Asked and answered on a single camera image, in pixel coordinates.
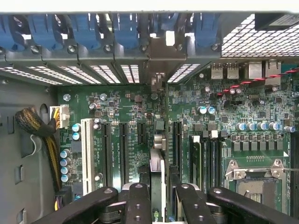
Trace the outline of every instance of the perforated metal grille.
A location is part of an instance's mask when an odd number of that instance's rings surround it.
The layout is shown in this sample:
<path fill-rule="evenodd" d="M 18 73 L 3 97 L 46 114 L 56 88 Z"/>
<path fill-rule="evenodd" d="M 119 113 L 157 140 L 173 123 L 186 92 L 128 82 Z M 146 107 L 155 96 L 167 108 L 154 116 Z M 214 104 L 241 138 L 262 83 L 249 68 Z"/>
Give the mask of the perforated metal grille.
<path fill-rule="evenodd" d="M 32 69 L 32 70 L 37 71 L 37 72 L 40 72 L 40 73 L 42 73 L 44 75 L 60 79 L 60 80 L 65 81 L 67 83 L 71 83 L 71 84 L 82 84 L 81 82 L 78 82 L 75 79 L 72 79 L 72 78 L 67 77 L 67 76 L 65 76 L 63 74 L 60 74 L 59 72 L 53 71 L 51 69 L 48 69 L 45 66 L 36 66 L 36 67 L 30 66 L 30 67 L 27 67 L 27 68 Z"/>
<path fill-rule="evenodd" d="M 139 83 L 139 69 L 137 64 L 121 65 L 129 83 Z"/>
<path fill-rule="evenodd" d="M 299 25 L 280 31 L 255 31 L 255 15 L 223 39 L 222 57 L 299 56 Z"/>
<path fill-rule="evenodd" d="M 86 72 L 77 68 L 76 66 L 60 66 L 61 69 L 71 73 L 72 75 L 85 80 L 90 84 L 101 84 L 99 80 L 96 80 L 92 76 L 88 75 Z"/>
<path fill-rule="evenodd" d="M 90 67 L 109 83 L 121 83 L 107 65 L 91 65 Z"/>
<path fill-rule="evenodd" d="M 50 79 L 47 79 L 47 78 L 39 77 L 39 76 L 36 76 L 36 75 L 32 75 L 30 73 L 27 73 L 27 72 L 24 72 L 24 71 L 21 71 L 21 70 L 18 70 L 18 69 L 14 69 L 13 67 L 4 67 L 4 68 L 0 68 L 0 70 L 6 71 L 6 72 L 9 72 L 9 73 L 18 75 L 18 76 L 31 78 L 31 79 L 34 79 L 34 80 L 37 80 L 37 81 L 40 81 L 40 82 L 44 82 L 44 83 L 48 83 L 48 84 L 51 84 L 51 85 L 62 85 L 62 83 L 59 83 L 59 82 L 56 82 L 56 81 L 53 81 L 53 80 L 50 80 Z"/>
<path fill-rule="evenodd" d="M 183 64 L 174 75 L 168 80 L 168 83 L 177 83 L 186 75 L 193 72 L 200 64 Z"/>

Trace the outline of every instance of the motherboard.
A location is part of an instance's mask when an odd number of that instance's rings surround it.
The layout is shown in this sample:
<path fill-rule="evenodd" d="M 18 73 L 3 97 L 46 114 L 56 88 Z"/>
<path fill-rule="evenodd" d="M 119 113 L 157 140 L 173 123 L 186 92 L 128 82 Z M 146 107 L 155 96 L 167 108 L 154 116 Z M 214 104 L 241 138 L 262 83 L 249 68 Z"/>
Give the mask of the motherboard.
<path fill-rule="evenodd" d="M 281 72 L 291 67 L 283 64 Z M 59 104 L 70 111 L 69 127 L 60 129 L 63 184 L 74 200 L 102 186 L 121 191 L 139 182 L 158 148 L 181 182 L 205 193 L 224 186 L 289 214 L 299 80 L 278 79 L 276 89 L 238 85 L 237 78 L 215 79 L 209 68 L 163 92 L 145 85 L 59 88 Z"/>

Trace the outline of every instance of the white pci slot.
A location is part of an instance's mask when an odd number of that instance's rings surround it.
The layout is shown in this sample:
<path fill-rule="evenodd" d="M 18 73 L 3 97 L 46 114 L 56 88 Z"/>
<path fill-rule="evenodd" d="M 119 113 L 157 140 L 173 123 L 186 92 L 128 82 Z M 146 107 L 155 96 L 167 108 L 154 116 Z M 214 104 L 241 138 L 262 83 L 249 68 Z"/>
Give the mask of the white pci slot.
<path fill-rule="evenodd" d="M 93 120 L 81 120 L 83 195 L 95 190 Z"/>

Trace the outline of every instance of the green circuit board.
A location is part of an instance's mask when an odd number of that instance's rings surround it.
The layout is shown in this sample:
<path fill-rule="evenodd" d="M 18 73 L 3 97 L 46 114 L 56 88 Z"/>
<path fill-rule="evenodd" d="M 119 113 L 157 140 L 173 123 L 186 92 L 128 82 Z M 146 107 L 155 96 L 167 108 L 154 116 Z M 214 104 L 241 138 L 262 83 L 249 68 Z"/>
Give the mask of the green circuit board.
<path fill-rule="evenodd" d="M 290 167 L 290 133 L 284 131 L 284 126 L 296 126 L 295 112 L 297 102 L 292 97 L 293 87 L 291 76 L 281 78 L 280 89 L 282 91 L 265 92 L 265 86 L 250 88 L 242 86 L 240 94 L 224 94 L 221 97 L 211 97 L 211 93 L 222 92 L 223 89 L 235 85 L 238 81 L 211 80 L 204 75 L 193 77 L 185 85 L 169 85 L 168 87 L 168 119 L 169 119 L 169 152 L 170 163 L 178 165 L 175 161 L 175 153 L 181 154 L 179 169 L 183 182 L 193 182 L 206 192 L 210 187 L 221 184 L 233 191 L 244 194 L 250 192 L 250 198 L 264 203 L 279 211 L 289 214 L 290 205 L 290 174 L 283 174 L 281 178 L 265 177 L 264 173 L 254 173 L 240 180 L 227 181 L 226 173 L 230 162 L 234 161 L 239 168 L 258 169 L 270 168 L 276 160 L 283 163 L 284 168 Z M 264 100 L 264 105 L 255 105 L 254 99 Z M 227 102 L 238 102 L 238 106 L 228 106 Z M 198 108 L 212 106 L 214 114 L 200 114 Z M 182 145 L 178 151 L 175 148 L 176 135 L 173 124 L 182 125 Z M 279 130 L 269 129 L 269 123 L 279 124 Z M 238 123 L 254 123 L 254 131 L 239 131 Z M 266 123 L 266 130 L 258 130 L 258 123 Z M 226 132 L 226 137 L 218 137 L 218 140 L 203 140 L 201 147 L 202 167 L 200 182 L 195 181 L 192 172 L 194 164 L 190 150 L 190 136 L 202 137 L 203 131 L 209 133 L 217 130 Z"/>
<path fill-rule="evenodd" d="M 63 95 L 69 94 L 69 102 L 63 100 Z M 106 94 L 105 100 L 100 100 L 100 95 Z M 134 99 L 142 97 L 142 102 L 138 105 Z M 128 174 L 129 182 L 138 182 L 138 168 L 149 164 L 149 149 L 153 142 L 153 122 L 144 119 L 146 113 L 154 114 L 159 110 L 158 100 L 150 98 L 150 88 L 147 86 L 117 86 L 117 87 L 63 87 L 59 89 L 59 103 L 68 105 L 70 109 L 70 127 L 61 129 L 61 150 L 70 149 L 72 142 L 72 125 L 79 124 L 81 119 L 100 118 L 102 123 L 109 123 L 111 128 L 111 145 L 108 153 L 111 152 L 111 175 L 112 186 L 121 190 L 121 157 L 120 157 L 120 124 L 125 122 L 128 125 Z M 96 110 L 89 110 L 91 103 L 97 104 Z M 139 144 L 137 140 L 137 125 L 142 122 L 146 127 L 146 142 Z M 94 162 L 95 173 L 104 174 L 103 170 L 103 138 L 102 129 L 94 131 Z M 73 185 L 82 181 L 82 157 L 81 153 L 71 154 L 71 180 L 66 185 Z M 103 179 L 96 182 L 96 189 L 105 186 Z"/>

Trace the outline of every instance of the sleeved cable bundle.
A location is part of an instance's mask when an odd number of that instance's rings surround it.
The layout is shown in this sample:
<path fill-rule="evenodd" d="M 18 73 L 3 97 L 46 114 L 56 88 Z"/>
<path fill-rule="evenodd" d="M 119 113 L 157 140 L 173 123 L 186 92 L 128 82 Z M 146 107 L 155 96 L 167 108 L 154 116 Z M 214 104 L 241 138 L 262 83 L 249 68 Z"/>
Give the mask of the sleeved cable bundle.
<path fill-rule="evenodd" d="M 54 133 L 59 128 L 59 109 L 53 110 L 51 120 L 45 124 L 38 116 L 35 108 L 24 108 L 15 115 L 17 124 L 29 134 L 34 134 L 42 138 L 46 145 L 46 151 L 50 163 L 51 174 L 53 178 L 54 190 L 58 192 L 61 189 L 59 155 Z"/>

